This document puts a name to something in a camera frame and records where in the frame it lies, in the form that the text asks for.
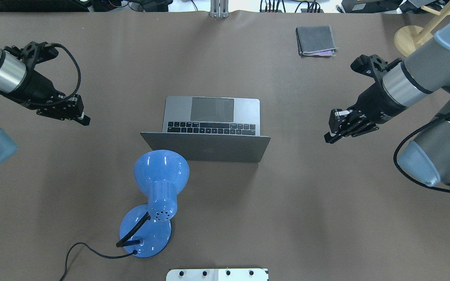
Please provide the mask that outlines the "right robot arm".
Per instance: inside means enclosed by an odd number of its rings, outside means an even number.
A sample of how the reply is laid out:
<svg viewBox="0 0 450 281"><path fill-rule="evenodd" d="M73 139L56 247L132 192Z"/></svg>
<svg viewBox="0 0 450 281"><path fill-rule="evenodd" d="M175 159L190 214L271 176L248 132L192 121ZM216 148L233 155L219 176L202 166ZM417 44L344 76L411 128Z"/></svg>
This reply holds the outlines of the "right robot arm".
<svg viewBox="0 0 450 281"><path fill-rule="evenodd" d="M437 91L450 95L450 23L404 59L386 62L377 55L361 55L351 69L373 78L373 84L353 105L331 110L326 143L375 132ZM416 185L450 194L450 98L402 139L393 163Z"/></svg>

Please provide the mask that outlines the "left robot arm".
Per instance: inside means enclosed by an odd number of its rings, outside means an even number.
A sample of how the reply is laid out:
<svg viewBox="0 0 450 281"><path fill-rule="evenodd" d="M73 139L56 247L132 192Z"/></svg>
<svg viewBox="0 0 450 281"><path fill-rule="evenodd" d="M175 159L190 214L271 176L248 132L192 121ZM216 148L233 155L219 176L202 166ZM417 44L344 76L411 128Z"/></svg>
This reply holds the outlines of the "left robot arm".
<svg viewBox="0 0 450 281"><path fill-rule="evenodd" d="M77 71L77 83L71 94L56 89L52 81L38 72L36 66L57 58L64 50ZM71 120L82 126L91 122L84 112L84 103L78 93L82 73L72 53L60 43L32 41L23 48L0 47L0 98L12 101L38 116ZM18 145L0 127L0 164L17 152Z"/></svg>

